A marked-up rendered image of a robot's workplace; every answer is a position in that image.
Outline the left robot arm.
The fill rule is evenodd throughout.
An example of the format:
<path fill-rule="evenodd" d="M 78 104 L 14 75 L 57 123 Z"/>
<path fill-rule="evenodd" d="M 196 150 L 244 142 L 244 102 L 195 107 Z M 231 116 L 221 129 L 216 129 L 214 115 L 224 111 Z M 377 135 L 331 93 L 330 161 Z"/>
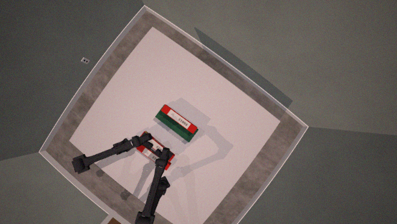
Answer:
<path fill-rule="evenodd" d="M 142 137 L 136 135 L 133 136 L 132 139 L 130 139 L 129 141 L 128 139 L 125 138 L 123 141 L 113 144 L 113 147 L 111 149 L 108 149 L 96 155 L 86 157 L 85 154 L 83 154 L 78 157 L 75 157 L 73 158 L 72 161 L 75 172 L 78 172 L 78 174 L 80 174 L 82 172 L 90 170 L 90 165 L 99 160 L 110 157 L 114 154 L 118 155 L 123 152 L 128 152 L 130 149 L 137 148 L 141 145 L 144 145 L 146 148 L 150 149 L 153 146 L 153 143 L 148 142 L 149 141 L 148 139 L 152 140 L 151 133 L 143 135 Z M 131 144 L 131 142 L 133 145 Z"/>

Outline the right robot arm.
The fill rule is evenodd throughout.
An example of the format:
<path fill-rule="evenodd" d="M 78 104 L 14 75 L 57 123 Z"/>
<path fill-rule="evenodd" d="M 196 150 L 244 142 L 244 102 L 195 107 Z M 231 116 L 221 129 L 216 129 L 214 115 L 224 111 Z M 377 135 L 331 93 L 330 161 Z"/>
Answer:
<path fill-rule="evenodd" d="M 164 166 L 167 166 L 168 163 L 168 155 L 169 148 L 163 148 L 163 152 L 160 149 L 157 149 L 154 154 L 159 158 L 155 161 L 155 174 L 153 177 L 152 185 L 150 187 L 150 191 L 146 200 L 145 207 L 142 212 L 138 212 L 137 218 L 135 220 L 135 224 L 153 224 L 155 219 L 155 209 L 157 207 L 157 203 L 159 202 L 162 195 L 165 195 L 165 188 L 169 188 L 170 184 L 167 181 L 166 177 L 162 176 L 164 173 Z M 161 157 L 160 157 L 161 156 Z M 147 218 L 145 218 L 145 217 Z"/>

